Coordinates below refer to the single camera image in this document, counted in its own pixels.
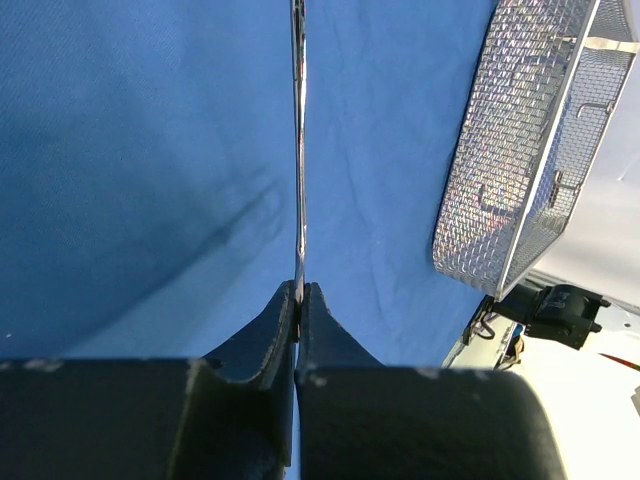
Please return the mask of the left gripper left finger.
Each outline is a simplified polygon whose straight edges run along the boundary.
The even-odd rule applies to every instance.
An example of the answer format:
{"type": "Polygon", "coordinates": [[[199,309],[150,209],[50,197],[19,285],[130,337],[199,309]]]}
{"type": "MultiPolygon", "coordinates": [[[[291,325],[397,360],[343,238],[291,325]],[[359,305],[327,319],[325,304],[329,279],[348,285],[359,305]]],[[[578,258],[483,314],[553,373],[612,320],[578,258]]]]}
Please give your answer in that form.
{"type": "Polygon", "coordinates": [[[201,358],[1,364],[5,479],[279,479],[291,462],[293,285],[201,358]]]}

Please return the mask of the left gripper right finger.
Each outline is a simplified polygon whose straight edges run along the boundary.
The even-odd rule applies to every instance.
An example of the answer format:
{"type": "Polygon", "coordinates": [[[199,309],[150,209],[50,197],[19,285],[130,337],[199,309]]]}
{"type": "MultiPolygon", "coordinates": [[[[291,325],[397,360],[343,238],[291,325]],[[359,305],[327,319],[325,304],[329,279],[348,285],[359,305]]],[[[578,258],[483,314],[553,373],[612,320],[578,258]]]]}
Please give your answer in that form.
{"type": "Polygon", "coordinates": [[[562,479],[550,423],[520,377],[386,366],[305,288],[296,368],[304,479],[562,479]]]}

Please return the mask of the blue surgical wrap cloth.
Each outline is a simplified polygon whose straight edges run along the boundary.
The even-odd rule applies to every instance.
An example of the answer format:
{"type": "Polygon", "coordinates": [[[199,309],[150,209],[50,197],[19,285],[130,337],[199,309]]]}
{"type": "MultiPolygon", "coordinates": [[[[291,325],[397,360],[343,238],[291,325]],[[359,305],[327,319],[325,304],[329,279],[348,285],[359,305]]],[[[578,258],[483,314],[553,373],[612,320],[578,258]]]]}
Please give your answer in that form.
{"type": "MultiPolygon", "coordinates": [[[[306,277],[389,364],[481,294],[431,243],[491,1],[306,5],[306,277]]],[[[195,357],[294,273],[286,1],[1,5],[1,354],[195,357]]]]}

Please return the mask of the wire mesh instrument tray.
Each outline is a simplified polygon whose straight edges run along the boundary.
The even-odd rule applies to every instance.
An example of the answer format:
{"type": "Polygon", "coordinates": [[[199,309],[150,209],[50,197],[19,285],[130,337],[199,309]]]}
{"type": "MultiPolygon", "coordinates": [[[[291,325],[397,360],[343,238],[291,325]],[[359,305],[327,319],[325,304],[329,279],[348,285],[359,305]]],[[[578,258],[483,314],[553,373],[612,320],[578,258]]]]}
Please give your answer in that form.
{"type": "Polygon", "coordinates": [[[434,233],[435,268],[502,300],[564,234],[639,51],[627,1],[501,1],[434,233]]]}

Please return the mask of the steel ring-handled forceps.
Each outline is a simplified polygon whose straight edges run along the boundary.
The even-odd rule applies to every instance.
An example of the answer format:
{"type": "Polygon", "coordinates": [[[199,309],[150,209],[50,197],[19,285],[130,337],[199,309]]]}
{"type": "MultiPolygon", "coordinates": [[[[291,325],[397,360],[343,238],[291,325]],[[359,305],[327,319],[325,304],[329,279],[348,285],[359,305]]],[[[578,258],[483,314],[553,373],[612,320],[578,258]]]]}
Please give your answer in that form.
{"type": "Polygon", "coordinates": [[[304,304],[305,266],[307,251],[307,209],[305,189],[305,134],[307,101],[306,3],[303,0],[293,0],[290,2],[290,5],[296,146],[296,257],[294,283],[297,335],[300,335],[302,307],[304,304]]]}

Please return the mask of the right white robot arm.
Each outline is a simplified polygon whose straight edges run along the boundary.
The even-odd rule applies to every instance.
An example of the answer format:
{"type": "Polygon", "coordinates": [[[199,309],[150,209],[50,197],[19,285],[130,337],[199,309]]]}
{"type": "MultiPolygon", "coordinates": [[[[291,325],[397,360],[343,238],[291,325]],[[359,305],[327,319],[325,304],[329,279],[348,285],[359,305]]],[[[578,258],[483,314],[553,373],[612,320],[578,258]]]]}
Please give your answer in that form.
{"type": "Polygon", "coordinates": [[[639,420],[639,317],[573,285],[485,297],[444,364],[518,375],[551,418],[639,420]]]}

